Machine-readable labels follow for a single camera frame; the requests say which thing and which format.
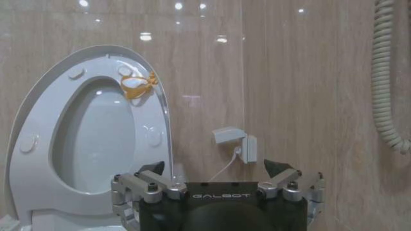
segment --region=toilet lid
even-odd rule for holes
[[[146,84],[133,95],[139,98],[125,92],[125,77]],[[145,164],[166,161],[163,175],[171,177],[169,107],[155,80],[139,54],[97,46],[67,57],[38,81],[18,113],[9,149],[23,225],[41,209],[113,213],[110,180]]]

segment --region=metal bracket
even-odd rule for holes
[[[314,222],[317,216],[325,209],[326,181],[322,173],[302,176],[297,181],[293,181],[284,187],[284,197],[289,201],[298,202],[304,198],[309,202],[309,225]]]
[[[289,182],[297,180],[301,176],[301,172],[293,168],[289,168],[281,174],[272,178],[268,182],[258,183],[258,192],[265,199],[277,198],[278,189],[282,189]]]
[[[173,184],[171,180],[150,170],[117,175],[111,180],[113,210],[121,216],[122,224],[129,231],[141,231],[139,201],[155,204],[163,199],[163,192],[174,200],[182,200],[186,196],[187,185]]]
[[[237,127],[226,127],[213,131],[217,144],[233,142],[241,139],[240,156],[245,164],[254,163],[258,160],[258,138],[249,135]]]

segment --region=white cable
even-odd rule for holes
[[[373,115],[377,130],[386,143],[402,153],[410,152],[411,140],[404,139],[394,127],[392,113],[392,38],[394,0],[376,1],[373,43]]]
[[[217,175],[214,175],[214,177],[209,180],[209,182],[211,182],[219,175],[222,172],[225,172],[225,170],[231,166],[231,164],[234,163],[234,161],[237,160],[237,157],[241,153],[241,147],[237,147],[234,149],[234,154],[233,154],[233,158],[231,158],[231,161],[229,162],[229,164],[226,165],[226,167],[218,172]]]

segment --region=coiled cord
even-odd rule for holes
[[[404,139],[394,127],[392,113],[392,38],[394,30],[394,0],[376,1],[373,43],[373,115],[377,130],[386,143],[402,153],[411,150],[411,140]]]

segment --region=toilet seat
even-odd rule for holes
[[[41,210],[77,216],[111,214],[110,179],[117,173],[138,171],[145,164],[166,161],[163,176],[171,178],[171,132],[163,87],[159,83],[139,99],[121,99],[117,90],[121,87],[125,68],[138,77],[149,77],[154,71],[145,59],[123,47],[87,48],[73,54],[47,72],[23,102],[10,144],[10,184],[23,225],[35,224],[33,212]],[[87,112],[81,116],[79,130],[59,136],[62,126],[67,126],[67,130],[74,127],[73,124],[66,124],[65,118],[73,105],[78,102],[82,104],[83,99],[78,99],[78,96],[86,88],[98,86],[102,82],[114,89],[110,99],[97,100],[94,105],[83,108]],[[99,97],[90,94],[93,93],[86,92],[86,96],[94,100]],[[118,112],[119,106],[125,111],[130,109],[130,114],[122,110]],[[113,121],[113,114],[119,114],[122,120]],[[133,126],[135,137],[123,135],[122,132]],[[75,141],[70,140],[70,144],[65,141],[63,147],[57,148],[57,141],[62,142],[62,137],[71,139],[73,134],[77,136]],[[85,151],[67,151],[73,143]],[[90,150],[94,149],[99,149],[102,153],[93,153]],[[54,158],[61,155],[65,161],[59,159],[59,166],[69,168],[69,174],[74,175],[73,178],[69,176],[69,180],[65,180],[67,173],[62,173],[61,167],[57,169],[55,166]],[[74,155],[70,161],[65,159],[67,155]]]

